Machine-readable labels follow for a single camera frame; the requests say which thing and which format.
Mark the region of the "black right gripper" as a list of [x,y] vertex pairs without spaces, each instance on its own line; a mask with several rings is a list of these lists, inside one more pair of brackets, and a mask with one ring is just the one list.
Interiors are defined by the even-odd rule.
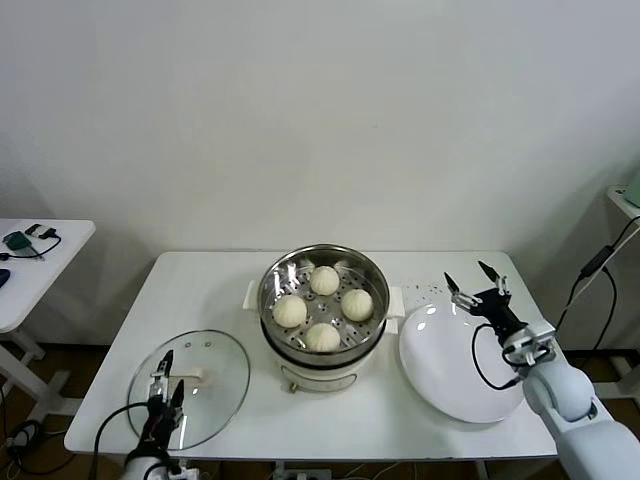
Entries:
[[511,336],[524,330],[527,323],[520,321],[509,307],[511,295],[507,286],[507,277],[481,260],[478,261],[478,265],[493,286],[473,296],[463,292],[454,279],[445,272],[444,277],[451,295],[451,302],[472,316],[485,318],[494,329],[498,343],[504,345]]

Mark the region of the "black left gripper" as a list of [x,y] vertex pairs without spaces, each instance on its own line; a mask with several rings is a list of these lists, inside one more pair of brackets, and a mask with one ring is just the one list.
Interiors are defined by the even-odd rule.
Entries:
[[184,381],[180,380],[174,389],[170,401],[164,398],[169,394],[170,371],[174,352],[169,350],[150,374],[149,397],[147,402],[148,418],[139,439],[139,448],[143,451],[165,452],[173,431],[183,417]]

